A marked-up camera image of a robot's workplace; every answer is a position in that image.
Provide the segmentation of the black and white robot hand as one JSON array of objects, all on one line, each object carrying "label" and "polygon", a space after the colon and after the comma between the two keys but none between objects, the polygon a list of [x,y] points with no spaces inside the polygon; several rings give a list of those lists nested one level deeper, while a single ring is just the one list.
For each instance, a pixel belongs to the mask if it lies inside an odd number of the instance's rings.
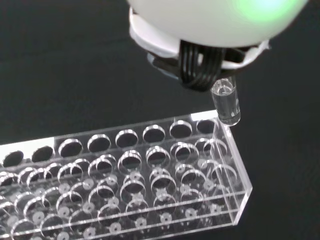
[{"label": "black and white robot hand", "polygon": [[245,69],[307,5],[305,0],[130,0],[129,34],[151,64],[206,92]]}]

